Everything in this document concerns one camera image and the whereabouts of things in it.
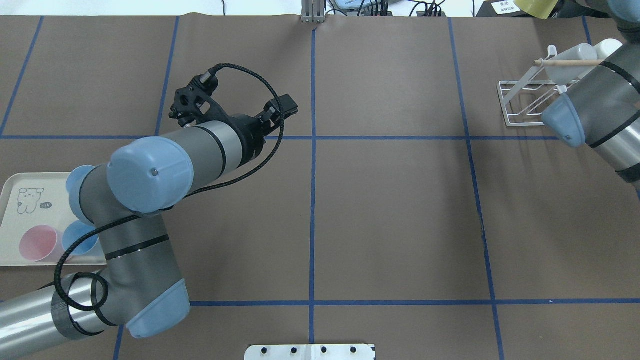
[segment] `cartoon bear drawing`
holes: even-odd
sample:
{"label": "cartoon bear drawing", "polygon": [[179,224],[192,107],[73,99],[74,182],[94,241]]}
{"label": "cartoon bear drawing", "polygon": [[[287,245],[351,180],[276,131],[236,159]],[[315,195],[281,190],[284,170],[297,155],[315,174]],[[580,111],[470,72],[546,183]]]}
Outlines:
{"label": "cartoon bear drawing", "polygon": [[20,189],[18,194],[18,214],[32,214],[38,207],[43,188]]}

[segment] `yellow cup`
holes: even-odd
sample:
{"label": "yellow cup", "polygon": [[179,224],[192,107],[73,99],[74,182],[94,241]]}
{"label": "yellow cup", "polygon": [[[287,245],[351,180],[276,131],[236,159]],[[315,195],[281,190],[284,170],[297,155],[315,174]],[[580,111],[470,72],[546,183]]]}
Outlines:
{"label": "yellow cup", "polygon": [[547,19],[556,7],[558,0],[514,0],[514,3],[531,16]]}

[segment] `silver metal tube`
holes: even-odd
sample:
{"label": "silver metal tube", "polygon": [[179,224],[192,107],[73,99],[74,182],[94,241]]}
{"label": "silver metal tube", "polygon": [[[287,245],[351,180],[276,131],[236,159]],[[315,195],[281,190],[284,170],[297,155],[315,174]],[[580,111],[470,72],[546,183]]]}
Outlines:
{"label": "silver metal tube", "polygon": [[[60,334],[51,315],[54,292],[49,286],[0,304],[0,359],[16,359],[69,341]],[[90,279],[78,279],[71,287],[71,297],[82,305],[91,305],[90,294]],[[108,327],[92,311],[71,308],[71,315],[88,332]]]}

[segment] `white label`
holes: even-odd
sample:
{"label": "white label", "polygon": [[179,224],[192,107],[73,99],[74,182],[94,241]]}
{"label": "white label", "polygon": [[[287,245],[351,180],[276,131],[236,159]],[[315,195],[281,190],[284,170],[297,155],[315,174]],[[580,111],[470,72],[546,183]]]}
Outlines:
{"label": "white label", "polygon": [[491,3],[491,5],[498,15],[520,11],[520,8],[513,3],[513,0],[498,1],[497,3]]}

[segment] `blue cup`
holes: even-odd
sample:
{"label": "blue cup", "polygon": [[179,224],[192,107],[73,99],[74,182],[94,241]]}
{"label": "blue cup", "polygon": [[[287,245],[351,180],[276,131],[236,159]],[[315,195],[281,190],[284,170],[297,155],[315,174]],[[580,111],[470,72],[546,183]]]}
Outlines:
{"label": "blue cup", "polygon": [[[67,251],[74,242],[80,239],[83,235],[89,233],[90,231],[95,230],[94,227],[86,225],[80,221],[76,221],[73,224],[69,225],[67,230],[65,230],[65,234],[62,236],[62,247]],[[98,245],[99,251],[92,251],[96,248],[96,244]],[[101,256],[102,249],[98,243],[98,236],[93,235],[92,237],[85,240],[80,246],[78,246],[72,253],[72,255],[91,255],[91,256]]]}

